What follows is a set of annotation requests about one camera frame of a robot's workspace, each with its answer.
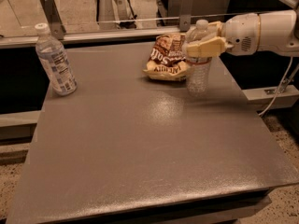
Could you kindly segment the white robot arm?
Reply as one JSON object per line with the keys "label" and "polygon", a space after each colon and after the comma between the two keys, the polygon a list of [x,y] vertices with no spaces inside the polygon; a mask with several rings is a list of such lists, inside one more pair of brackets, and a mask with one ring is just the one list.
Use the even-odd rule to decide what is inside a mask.
{"label": "white robot arm", "polygon": [[295,10],[247,13],[227,22],[198,21],[182,46],[186,57],[217,57],[227,52],[234,56],[256,51],[272,51],[297,57],[299,52],[298,17]]}

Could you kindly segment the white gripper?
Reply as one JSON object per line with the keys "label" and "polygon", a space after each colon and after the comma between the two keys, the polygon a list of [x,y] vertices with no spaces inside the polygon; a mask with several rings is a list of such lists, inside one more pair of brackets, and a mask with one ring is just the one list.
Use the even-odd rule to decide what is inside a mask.
{"label": "white gripper", "polygon": [[224,24],[221,21],[213,21],[208,24],[207,29],[215,33],[216,37],[207,41],[184,43],[182,52],[186,57],[217,57],[225,51],[234,56],[251,55],[258,48],[260,38],[258,14],[237,15]]}

